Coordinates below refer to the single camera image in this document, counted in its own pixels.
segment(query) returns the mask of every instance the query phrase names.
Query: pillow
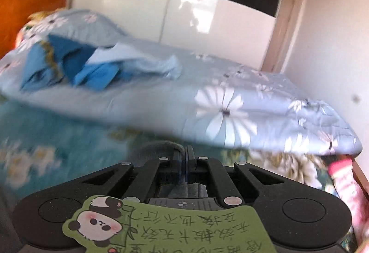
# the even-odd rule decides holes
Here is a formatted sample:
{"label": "pillow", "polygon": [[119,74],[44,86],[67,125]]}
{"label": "pillow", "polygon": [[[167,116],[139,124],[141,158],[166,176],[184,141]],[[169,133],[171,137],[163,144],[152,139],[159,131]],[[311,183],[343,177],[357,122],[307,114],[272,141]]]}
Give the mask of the pillow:
{"label": "pillow", "polygon": [[63,10],[45,17],[29,29],[17,47],[18,52],[27,52],[36,42],[47,40],[46,36],[50,33],[96,47],[114,46],[127,36],[102,14],[85,9]]}

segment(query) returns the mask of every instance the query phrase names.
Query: light blue cloth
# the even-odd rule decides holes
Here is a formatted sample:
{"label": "light blue cloth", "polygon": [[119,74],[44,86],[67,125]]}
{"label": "light blue cloth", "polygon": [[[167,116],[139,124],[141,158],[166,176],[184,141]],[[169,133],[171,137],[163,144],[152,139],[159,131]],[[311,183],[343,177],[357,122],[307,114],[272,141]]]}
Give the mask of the light blue cloth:
{"label": "light blue cloth", "polygon": [[46,52],[40,43],[32,46],[23,69],[21,89],[37,91],[57,84],[66,76],[70,82],[79,73],[96,47],[82,44],[57,35],[48,35],[53,48],[52,58],[58,69],[50,68],[46,61]]}
{"label": "light blue cloth", "polygon": [[132,76],[145,74],[163,76],[170,79],[178,79],[182,72],[182,66],[174,55],[167,59],[158,59],[135,46],[118,42],[112,48],[98,48],[90,59],[88,65],[116,62],[120,64],[123,73]]}
{"label": "light blue cloth", "polygon": [[61,77],[48,66],[45,51],[40,43],[33,45],[23,68],[21,90],[36,91],[58,83]]}
{"label": "light blue cloth", "polygon": [[73,85],[85,85],[95,91],[105,89],[117,76],[120,69],[117,64],[86,64],[74,78]]}

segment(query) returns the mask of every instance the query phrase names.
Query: pink object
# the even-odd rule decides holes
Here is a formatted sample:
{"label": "pink object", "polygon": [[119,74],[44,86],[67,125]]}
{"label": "pink object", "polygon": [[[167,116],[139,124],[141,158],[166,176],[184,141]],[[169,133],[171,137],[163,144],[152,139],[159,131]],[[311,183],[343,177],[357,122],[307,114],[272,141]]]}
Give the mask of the pink object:
{"label": "pink object", "polygon": [[357,243],[361,244],[364,239],[363,229],[365,222],[368,220],[369,208],[368,200],[354,179],[352,160],[346,159],[332,163],[328,172],[333,179],[334,186],[341,200],[346,203],[351,211],[352,226]]}
{"label": "pink object", "polygon": [[365,240],[355,253],[369,253],[369,239]]}

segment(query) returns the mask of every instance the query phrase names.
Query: blue blanket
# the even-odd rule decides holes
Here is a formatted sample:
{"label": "blue blanket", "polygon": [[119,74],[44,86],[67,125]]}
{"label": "blue blanket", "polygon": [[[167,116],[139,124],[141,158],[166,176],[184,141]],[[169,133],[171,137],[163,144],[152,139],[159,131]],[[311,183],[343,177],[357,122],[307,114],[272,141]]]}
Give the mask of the blue blanket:
{"label": "blue blanket", "polygon": [[60,82],[64,76],[73,82],[95,50],[88,44],[50,34],[45,45],[38,42],[29,51],[21,89],[36,91]]}
{"label": "blue blanket", "polygon": [[[113,48],[97,50],[94,46],[50,34],[47,42],[40,41],[29,51],[21,89],[36,91],[55,85],[66,77],[71,85],[85,85],[101,91],[114,80],[130,81],[134,76],[180,76],[182,68],[175,56],[164,61],[154,60],[149,55],[128,49],[117,44]],[[108,60],[106,56],[111,52],[119,57]],[[92,56],[95,58],[87,64]]]}

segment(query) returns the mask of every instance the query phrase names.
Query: white flower print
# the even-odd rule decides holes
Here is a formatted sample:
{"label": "white flower print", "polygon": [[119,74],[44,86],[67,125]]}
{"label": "white flower print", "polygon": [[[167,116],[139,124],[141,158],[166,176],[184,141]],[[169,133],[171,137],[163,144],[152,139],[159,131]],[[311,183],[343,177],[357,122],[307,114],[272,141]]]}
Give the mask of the white flower print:
{"label": "white flower print", "polygon": [[289,137],[285,141],[285,153],[298,153],[298,154],[306,154],[309,152],[309,138],[305,137],[303,140],[303,136],[301,133],[298,133],[296,142],[292,145],[292,138]]}
{"label": "white flower print", "polygon": [[305,119],[305,118],[300,118],[299,120],[298,120],[298,124],[301,126],[301,127],[303,127],[303,128],[305,128],[304,127],[304,125],[305,125],[305,123],[307,122],[307,119]]}
{"label": "white flower print", "polygon": [[61,27],[67,23],[68,19],[64,17],[58,17],[58,14],[49,15],[44,18],[38,25],[34,26],[31,31],[34,32],[47,32],[54,28]]}
{"label": "white flower print", "polygon": [[324,164],[315,155],[250,150],[247,162],[310,187],[322,188],[317,168],[324,168]]}
{"label": "white flower print", "polygon": [[255,88],[256,88],[258,96],[261,100],[264,99],[264,95],[268,95],[269,99],[272,98],[272,93],[273,93],[272,92],[272,90],[273,90],[272,87],[268,87],[268,86],[263,85],[263,84],[256,84]]}
{"label": "white flower print", "polygon": [[21,62],[19,60],[13,60],[11,63],[5,64],[2,68],[0,68],[0,75],[4,73],[5,70],[19,66],[20,64]]}
{"label": "white flower print", "polygon": [[97,20],[97,14],[86,14],[83,16],[83,19],[86,23],[95,23]]}
{"label": "white flower print", "polygon": [[58,168],[60,166],[61,161],[55,160],[55,151],[54,147],[38,146],[33,152],[33,167],[36,168],[39,177],[45,174],[47,168]]}
{"label": "white flower print", "polygon": [[245,66],[240,65],[240,66],[236,66],[236,67],[229,67],[228,68],[229,72],[224,74],[223,76],[226,78],[240,78],[240,79],[249,79],[250,78],[250,74],[249,69],[245,68]]}
{"label": "white flower print", "polygon": [[242,146],[250,144],[250,132],[257,134],[258,127],[248,119],[248,113],[241,111],[244,101],[241,95],[233,98],[233,88],[206,87],[205,91],[198,90],[195,101],[200,106],[197,109],[197,117],[206,114],[214,114],[214,118],[206,128],[206,135],[210,139],[215,139],[220,128],[225,123],[226,136],[224,145],[234,147],[236,134],[240,138]]}
{"label": "white flower print", "polygon": [[306,106],[308,106],[308,100],[294,100],[288,106],[288,110],[293,109],[295,112],[298,112]]}
{"label": "white flower print", "polygon": [[229,83],[226,80],[212,79],[211,82],[216,86],[229,87]]}
{"label": "white flower print", "polygon": [[23,40],[17,48],[18,52],[23,52],[24,50],[30,49],[35,43],[39,42],[40,40],[42,40],[41,36],[31,31],[27,31],[23,36]]}
{"label": "white flower print", "polygon": [[213,62],[213,58],[210,57],[208,54],[205,53],[196,53],[192,52],[191,55],[194,55],[196,59],[202,60],[204,62]]}
{"label": "white flower print", "polygon": [[6,183],[18,189],[30,181],[31,170],[41,177],[46,170],[58,168],[61,161],[56,159],[55,148],[38,146],[34,152],[20,149],[20,142],[8,144],[6,139],[0,146],[0,164],[6,170]]}
{"label": "white flower print", "polygon": [[320,140],[324,143],[319,150],[320,154],[335,154],[335,149],[338,147],[338,140],[333,137],[333,135],[328,134],[323,131],[318,131],[318,136]]}
{"label": "white flower print", "polygon": [[257,70],[251,70],[252,73],[254,73],[256,76],[258,76],[259,78],[264,79],[265,81],[269,82],[269,78],[267,75],[265,75],[263,72],[257,71]]}

